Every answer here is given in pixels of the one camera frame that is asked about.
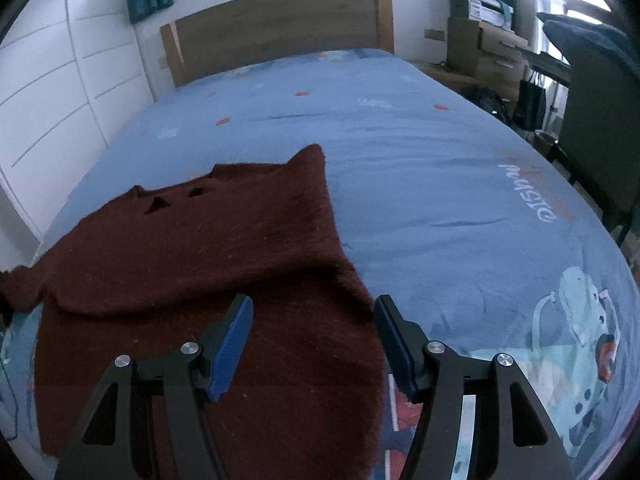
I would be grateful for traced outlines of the dark red knitted sweater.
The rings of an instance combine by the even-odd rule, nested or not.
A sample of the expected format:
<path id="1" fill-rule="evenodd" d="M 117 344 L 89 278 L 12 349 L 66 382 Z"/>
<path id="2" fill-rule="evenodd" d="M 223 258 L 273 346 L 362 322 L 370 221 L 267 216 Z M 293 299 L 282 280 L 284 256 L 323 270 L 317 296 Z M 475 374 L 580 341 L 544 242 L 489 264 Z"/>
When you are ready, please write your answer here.
<path id="1" fill-rule="evenodd" d="M 1 307 L 39 310 L 40 445 L 60 457 L 121 353 L 162 356 L 249 296 L 254 323 L 206 417 L 233 479 L 363 479 L 378 448 L 383 352 L 344 255 L 318 145 L 283 164 L 219 164 L 135 186 L 1 277 Z"/>

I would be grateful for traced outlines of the black bag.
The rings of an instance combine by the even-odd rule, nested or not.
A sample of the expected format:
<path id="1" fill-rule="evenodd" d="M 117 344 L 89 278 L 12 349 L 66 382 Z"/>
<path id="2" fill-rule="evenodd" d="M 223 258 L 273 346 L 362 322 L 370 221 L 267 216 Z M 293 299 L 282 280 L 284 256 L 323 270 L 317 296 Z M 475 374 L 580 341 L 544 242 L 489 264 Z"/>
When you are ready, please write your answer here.
<path id="1" fill-rule="evenodd" d="M 547 93 L 542 84 L 541 74 L 533 72 L 520 81 L 518 102 L 512 116 L 514 125 L 526 131 L 542 128 L 546 114 Z"/>

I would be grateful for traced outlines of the dark chair with blue cushion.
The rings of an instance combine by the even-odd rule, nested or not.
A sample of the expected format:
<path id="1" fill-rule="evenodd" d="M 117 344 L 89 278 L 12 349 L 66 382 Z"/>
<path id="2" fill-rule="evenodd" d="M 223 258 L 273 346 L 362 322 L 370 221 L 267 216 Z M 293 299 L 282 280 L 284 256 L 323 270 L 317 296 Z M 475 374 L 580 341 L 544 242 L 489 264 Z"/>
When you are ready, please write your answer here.
<path id="1" fill-rule="evenodd" d="M 548 155 L 570 172 L 602 211 L 616 242 L 639 203 L 639 51 L 620 29 L 539 12 L 542 30 L 570 64 L 559 139 Z"/>

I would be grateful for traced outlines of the wooden drawer cabinet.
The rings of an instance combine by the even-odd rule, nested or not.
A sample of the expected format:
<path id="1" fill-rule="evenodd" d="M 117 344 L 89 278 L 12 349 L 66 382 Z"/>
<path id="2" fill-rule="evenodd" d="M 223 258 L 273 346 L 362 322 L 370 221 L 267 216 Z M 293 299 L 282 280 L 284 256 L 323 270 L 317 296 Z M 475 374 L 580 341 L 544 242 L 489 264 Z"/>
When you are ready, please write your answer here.
<path id="1" fill-rule="evenodd" d="M 448 18 L 447 66 L 514 103 L 526 62 L 528 41 L 510 30 L 468 18 Z"/>

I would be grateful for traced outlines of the white wardrobe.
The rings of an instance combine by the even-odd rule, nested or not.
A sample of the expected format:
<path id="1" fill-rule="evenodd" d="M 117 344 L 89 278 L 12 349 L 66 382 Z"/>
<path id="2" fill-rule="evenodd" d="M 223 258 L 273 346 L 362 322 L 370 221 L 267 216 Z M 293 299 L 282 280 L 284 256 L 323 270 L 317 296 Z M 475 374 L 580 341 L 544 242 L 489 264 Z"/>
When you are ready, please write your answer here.
<path id="1" fill-rule="evenodd" d="M 1 264 L 29 262 L 67 196 L 151 104 L 126 0 L 26 0 L 1 41 Z"/>

